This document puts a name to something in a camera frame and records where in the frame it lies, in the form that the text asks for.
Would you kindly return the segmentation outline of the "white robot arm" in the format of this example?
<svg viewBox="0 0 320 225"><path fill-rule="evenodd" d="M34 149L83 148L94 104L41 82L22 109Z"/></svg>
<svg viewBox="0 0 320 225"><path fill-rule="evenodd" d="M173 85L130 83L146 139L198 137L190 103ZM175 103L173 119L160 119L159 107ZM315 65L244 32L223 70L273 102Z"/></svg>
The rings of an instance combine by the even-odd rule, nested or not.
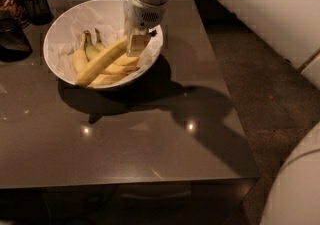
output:
<svg viewBox="0 0 320 225"><path fill-rule="evenodd" d="M217 0L297 73L319 59L320 0ZM139 16L163 11L167 0L124 0L131 27ZM320 225L319 78L289 84L274 77L284 118L306 131L290 151L269 190L259 225Z"/></svg>

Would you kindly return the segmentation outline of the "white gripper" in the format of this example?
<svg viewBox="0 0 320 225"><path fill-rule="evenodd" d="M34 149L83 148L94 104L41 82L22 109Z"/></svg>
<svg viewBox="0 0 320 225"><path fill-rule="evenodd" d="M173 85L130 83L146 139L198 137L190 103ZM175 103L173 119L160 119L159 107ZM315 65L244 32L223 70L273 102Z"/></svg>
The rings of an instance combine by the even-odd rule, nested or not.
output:
<svg viewBox="0 0 320 225"><path fill-rule="evenodd" d="M141 0L123 0L123 9L126 18L123 34L128 36L127 55L137 57L151 39L148 29L161 23L166 4L153 5Z"/></svg>

